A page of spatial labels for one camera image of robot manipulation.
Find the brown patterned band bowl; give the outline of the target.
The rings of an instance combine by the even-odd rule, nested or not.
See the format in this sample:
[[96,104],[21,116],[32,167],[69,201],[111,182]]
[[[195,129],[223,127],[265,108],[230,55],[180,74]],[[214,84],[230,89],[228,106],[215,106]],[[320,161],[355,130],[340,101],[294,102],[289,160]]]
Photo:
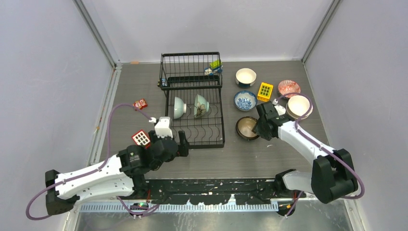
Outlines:
[[235,130],[237,134],[244,140],[247,141],[256,140],[257,138],[259,138],[259,135],[253,132],[253,128],[255,127],[256,124],[257,119],[251,116],[245,116],[237,121],[235,125]]

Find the beige bowl with brown markings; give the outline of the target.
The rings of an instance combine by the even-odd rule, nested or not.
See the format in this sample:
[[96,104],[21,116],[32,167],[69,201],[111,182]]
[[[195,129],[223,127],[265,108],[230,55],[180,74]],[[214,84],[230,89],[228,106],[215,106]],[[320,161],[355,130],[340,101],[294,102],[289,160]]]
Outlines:
[[306,119],[309,114],[306,114],[307,109],[306,108],[290,108],[286,107],[286,113],[293,119],[297,120],[301,118],[301,120]]

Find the white blue floral bowl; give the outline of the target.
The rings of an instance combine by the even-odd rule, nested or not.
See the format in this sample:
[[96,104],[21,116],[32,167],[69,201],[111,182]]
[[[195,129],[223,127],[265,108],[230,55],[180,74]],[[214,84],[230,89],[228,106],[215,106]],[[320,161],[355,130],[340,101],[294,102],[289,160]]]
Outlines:
[[235,106],[244,112],[252,110],[257,105],[256,95],[247,90],[237,92],[233,98],[233,101]]

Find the beige bowl with flower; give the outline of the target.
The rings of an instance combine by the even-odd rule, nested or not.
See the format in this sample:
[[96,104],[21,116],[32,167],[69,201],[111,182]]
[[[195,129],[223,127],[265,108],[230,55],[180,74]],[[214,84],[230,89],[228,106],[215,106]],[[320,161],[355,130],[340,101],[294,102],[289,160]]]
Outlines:
[[313,105],[310,104],[309,100],[307,99],[307,97],[305,96],[301,96],[301,95],[295,95],[293,97],[291,97],[287,104],[286,107],[290,107],[290,108],[306,108],[307,110],[309,110],[309,108],[311,107],[311,109],[308,111],[308,114],[310,115],[313,111]]

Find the light blue dotted bowl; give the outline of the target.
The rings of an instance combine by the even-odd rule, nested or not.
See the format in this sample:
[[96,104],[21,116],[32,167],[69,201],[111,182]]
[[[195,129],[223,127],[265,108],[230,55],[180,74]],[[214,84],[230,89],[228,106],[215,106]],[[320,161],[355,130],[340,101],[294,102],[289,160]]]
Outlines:
[[179,119],[181,118],[187,111],[187,105],[184,101],[179,97],[174,97],[174,111],[173,111],[173,118]]

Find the red white patterned bowl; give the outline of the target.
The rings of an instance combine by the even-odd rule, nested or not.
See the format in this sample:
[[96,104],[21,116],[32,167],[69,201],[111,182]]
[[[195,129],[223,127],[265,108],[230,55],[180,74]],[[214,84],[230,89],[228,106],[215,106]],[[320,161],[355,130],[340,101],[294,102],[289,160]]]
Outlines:
[[296,94],[293,94],[293,92],[295,93],[301,92],[300,86],[295,81],[283,80],[278,84],[278,93],[281,99],[282,99],[282,95],[292,93],[284,97],[285,99],[290,99],[291,97],[296,95]]

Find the pale green ceramic bowl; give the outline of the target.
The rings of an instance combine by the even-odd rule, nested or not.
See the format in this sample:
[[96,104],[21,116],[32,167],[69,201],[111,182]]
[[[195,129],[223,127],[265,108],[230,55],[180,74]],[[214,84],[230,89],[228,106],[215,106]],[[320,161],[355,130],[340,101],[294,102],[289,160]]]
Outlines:
[[209,111],[209,102],[200,94],[195,96],[194,100],[194,118],[198,119]]

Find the teal bowl white inside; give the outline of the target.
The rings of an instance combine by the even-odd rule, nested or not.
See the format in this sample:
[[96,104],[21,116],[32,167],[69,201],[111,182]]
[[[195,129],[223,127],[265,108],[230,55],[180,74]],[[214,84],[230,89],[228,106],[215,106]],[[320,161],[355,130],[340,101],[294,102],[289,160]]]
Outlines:
[[241,68],[235,74],[235,82],[240,88],[249,88],[254,85],[257,74],[250,68]]

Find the black wire dish rack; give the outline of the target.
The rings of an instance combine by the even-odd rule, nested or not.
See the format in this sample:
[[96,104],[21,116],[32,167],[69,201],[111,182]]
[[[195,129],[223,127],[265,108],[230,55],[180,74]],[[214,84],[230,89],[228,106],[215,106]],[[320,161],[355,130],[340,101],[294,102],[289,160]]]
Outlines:
[[[159,80],[166,78],[168,87],[160,88],[166,97],[165,115],[171,118],[170,128],[175,138],[185,132],[192,149],[223,148],[225,145],[224,115],[222,108],[221,74],[206,76],[204,70],[215,60],[221,60],[217,51],[163,53],[160,59]],[[194,100],[197,94],[209,102],[209,111],[194,118]],[[187,105],[186,113],[173,118],[174,97]]]

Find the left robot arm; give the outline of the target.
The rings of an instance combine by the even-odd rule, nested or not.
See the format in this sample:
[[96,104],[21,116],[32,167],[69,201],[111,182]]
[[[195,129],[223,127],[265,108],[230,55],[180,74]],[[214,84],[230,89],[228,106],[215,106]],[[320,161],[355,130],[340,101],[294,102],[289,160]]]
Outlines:
[[182,130],[178,132],[179,142],[171,137],[158,138],[154,131],[149,134],[153,137],[149,147],[130,145],[104,162],[69,173],[47,171],[45,205],[48,215],[68,212],[74,205],[93,199],[144,198],[148,192],[144,175],[158,170],[175,157],[188,156],[190,147]]

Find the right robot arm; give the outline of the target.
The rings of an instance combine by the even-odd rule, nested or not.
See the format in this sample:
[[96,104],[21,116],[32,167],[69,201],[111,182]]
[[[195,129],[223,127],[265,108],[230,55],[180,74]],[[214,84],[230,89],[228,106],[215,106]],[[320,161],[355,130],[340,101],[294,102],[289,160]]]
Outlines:
[[280,114],[277,108],[272,102],[257,105],[259,119],[253,132],[268,141],[277,138],[286,142],[312,167],[311,172],[289,169],[277,174],[273,187],[278,196],[284,198],[293,191],[303,191],[327,204],[357,191],[364,192],[347,150],[335,150],[321,143],[288,115]]

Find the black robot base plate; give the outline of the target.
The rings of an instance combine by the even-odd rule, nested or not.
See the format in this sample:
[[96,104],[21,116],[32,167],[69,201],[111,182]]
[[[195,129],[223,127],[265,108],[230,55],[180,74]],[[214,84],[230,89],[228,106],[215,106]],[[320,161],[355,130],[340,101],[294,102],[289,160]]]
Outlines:
[[271,199],[293,200],[299,192],[277,191],[274,179],[155,179],[147,180],[141,192],[121,196],[124,200],[147,200],[160,205],[265,205]]

